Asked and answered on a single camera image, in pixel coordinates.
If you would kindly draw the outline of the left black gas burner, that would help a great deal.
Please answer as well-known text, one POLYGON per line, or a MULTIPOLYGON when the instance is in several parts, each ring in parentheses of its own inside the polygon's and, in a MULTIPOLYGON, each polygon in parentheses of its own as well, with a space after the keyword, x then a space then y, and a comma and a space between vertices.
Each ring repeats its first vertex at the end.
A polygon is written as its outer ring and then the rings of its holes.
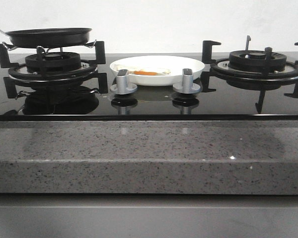
MULTIPOLYGON (((80 55, 72 52, 54 52, 43 56, 47 72, 66 72, 81 68, 80 55)), ((40 73, 40 64, 37 55, 29 55, 25 58, 28 72, 40 73)))

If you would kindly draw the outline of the black glass cooktop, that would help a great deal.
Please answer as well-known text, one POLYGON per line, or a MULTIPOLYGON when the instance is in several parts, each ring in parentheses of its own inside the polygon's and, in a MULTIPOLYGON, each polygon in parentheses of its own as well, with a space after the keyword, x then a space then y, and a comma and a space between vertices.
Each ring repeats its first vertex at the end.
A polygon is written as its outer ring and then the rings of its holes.
POLYGON ((110 92, 108 64, 88 81, 45 92, 13 82, 0 67, 0 121, 87 120, 298 120, 298 80, 270 85, 237 82, 205 68, 202 91, 180 95, 170 86, 139 86, 134 94, 110 92))

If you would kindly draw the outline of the left silver stove knob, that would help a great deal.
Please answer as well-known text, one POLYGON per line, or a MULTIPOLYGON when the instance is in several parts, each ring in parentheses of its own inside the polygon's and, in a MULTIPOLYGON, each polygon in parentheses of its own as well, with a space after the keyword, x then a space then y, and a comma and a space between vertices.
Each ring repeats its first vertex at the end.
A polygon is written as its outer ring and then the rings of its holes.
POLYGON ((127 95, 137 91, 137 85, 129 82, 129 71, 121 69, 116 76, 116 84, 110 87, 111 92, 116 95, 127 95))

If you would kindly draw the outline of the silver stove knob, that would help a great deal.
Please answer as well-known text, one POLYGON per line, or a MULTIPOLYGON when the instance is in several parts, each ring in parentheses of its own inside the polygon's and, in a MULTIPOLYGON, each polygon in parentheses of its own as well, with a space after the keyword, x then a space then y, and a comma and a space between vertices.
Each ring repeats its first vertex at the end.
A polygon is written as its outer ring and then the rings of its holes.
POLYGON ((201 86, 193 82, 192 69, 182 69, 182 81, 173 84, 173 90, 182 94, 195 94, 201 91, 201 86))
POLYGON ((110 87, 111 92, 116 95, 127 95, 137 91, 137 85, 129 82, 129 71, 121 69, 116 76, 116 84, 110 87))

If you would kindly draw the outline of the right silver stove knob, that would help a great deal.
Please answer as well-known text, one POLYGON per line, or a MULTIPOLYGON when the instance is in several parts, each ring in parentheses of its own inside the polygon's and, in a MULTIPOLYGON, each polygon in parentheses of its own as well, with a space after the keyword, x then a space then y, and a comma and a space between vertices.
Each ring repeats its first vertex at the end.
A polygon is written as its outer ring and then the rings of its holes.
POLYGON ((193 82, 192 69, 182 69, 182 81, 173 84, 173 90, 182 94, 195 94, 201 91, 201 86, 193 82))

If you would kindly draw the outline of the black frying pan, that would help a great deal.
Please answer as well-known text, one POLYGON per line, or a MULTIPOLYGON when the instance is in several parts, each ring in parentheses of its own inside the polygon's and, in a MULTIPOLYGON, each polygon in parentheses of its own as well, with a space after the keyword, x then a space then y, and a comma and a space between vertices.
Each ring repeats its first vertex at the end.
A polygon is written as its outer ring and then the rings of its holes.
POLYGON ((84 45, 89 40, 91 28, 47 28, 28 29, 0 33, 9 37, 12 44, 18 48, 34 49, 60 48, 84 45))

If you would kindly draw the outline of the grey cabinet drawer front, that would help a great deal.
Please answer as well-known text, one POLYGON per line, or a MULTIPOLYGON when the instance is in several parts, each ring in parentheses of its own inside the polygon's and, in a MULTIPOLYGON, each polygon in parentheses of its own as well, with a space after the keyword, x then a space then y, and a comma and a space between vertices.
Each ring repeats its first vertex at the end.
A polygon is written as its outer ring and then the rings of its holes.
POLYGON ((0 238, 298 238, 298 196, 0 194, 0 238))

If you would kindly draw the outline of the right black gas burner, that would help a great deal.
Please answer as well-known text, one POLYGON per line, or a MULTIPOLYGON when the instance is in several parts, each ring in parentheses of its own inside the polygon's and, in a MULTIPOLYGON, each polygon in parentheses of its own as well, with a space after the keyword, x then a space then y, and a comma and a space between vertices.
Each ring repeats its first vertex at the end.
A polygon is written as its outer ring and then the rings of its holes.
MULTIPOLYGON (((233 51, 229 54, 228 66, 233 69, 261 72, 265 66, 265 52, 258 50, 241 50, 233 51)), ((282 71, 285 68, 287 56, 284 54, 272 52, 271 61, 269 64, 269 72, 282 71)))

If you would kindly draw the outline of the black gas burner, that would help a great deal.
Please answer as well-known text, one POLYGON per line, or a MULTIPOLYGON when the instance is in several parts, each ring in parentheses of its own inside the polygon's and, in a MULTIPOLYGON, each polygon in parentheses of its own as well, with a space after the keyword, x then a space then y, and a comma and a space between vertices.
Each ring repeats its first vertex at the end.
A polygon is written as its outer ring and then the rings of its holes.
MULTIPOLYGON (((43 56, 47 72, 66 72, 81 68, 80 55, 72 52, 54 52, 43 56)), ((37 55, 29 55, 25 58, 28 72, 40 73, 40 64, 37 55)))
MULTIPOLYGON (((258 50, 241 50, 233 51, 229 54, 228 66, 233 69, 261 72, 265 66, 265 52, 258 50)), ((272 52, 271 61, 269 64, 269 72, 282 71, 285 68, 287 56, 284 54, 272 52)))

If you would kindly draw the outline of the white plate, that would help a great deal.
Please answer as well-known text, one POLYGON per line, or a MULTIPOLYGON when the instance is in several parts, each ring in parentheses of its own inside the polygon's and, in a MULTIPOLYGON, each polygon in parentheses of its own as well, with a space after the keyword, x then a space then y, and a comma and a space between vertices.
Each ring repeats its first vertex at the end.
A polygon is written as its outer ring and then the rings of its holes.
POLYGON ((121 69, 129 71, 129 81, 141 86, 169 86, 182 81, 183 69, 200 77, 205 65, 199 60, 179 56, 138 56, 119 59, 110 64, 114 75, 121 69))

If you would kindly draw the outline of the fried egg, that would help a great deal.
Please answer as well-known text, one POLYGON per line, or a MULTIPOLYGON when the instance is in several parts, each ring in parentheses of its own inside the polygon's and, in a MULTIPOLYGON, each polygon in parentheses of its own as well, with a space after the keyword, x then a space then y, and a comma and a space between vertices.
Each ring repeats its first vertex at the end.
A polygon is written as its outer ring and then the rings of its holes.
POLYGON ((136 75, 151 75, 151 76, 157 76, 157 75, 169 75, 171 74, 171 70, 167 68, 159 68, 159 67, 140 67, 140 66, 129 66, 129 65, 123 65, 123 64, 115 64, 113 66, 113 69, 116 71, 126 69, 131 74, 136 75))

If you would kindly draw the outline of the left black pan support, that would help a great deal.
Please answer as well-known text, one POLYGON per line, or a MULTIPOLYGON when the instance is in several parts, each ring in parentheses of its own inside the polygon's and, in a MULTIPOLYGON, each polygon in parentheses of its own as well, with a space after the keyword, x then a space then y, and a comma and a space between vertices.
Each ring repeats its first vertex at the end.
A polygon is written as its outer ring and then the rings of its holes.
POLYGON ((26 96, 27 92, 17 92, 16 86, 30 87, 44 93, 73 90, 83 82, 92 78, 98 79, 98 87, 90 90, 90 93, 103 94, 108 92, 107 77, 105 73, 98 71, 98 66, 106 63, 105 45, 103 41, 94 41, 85 45, 95 50, 95 59, 81 60, 81 68, 66 72, 47 72, 43 56, 54 53, 37 46, 36 54, 39 60, 41 72, 28 72, 26 64, 10 62, 9 50, 16 47, 3 42, 0 44, 0 66, 8 70, 8 76, 4 77, 4 84, 8 98, 19 98, 26 96))

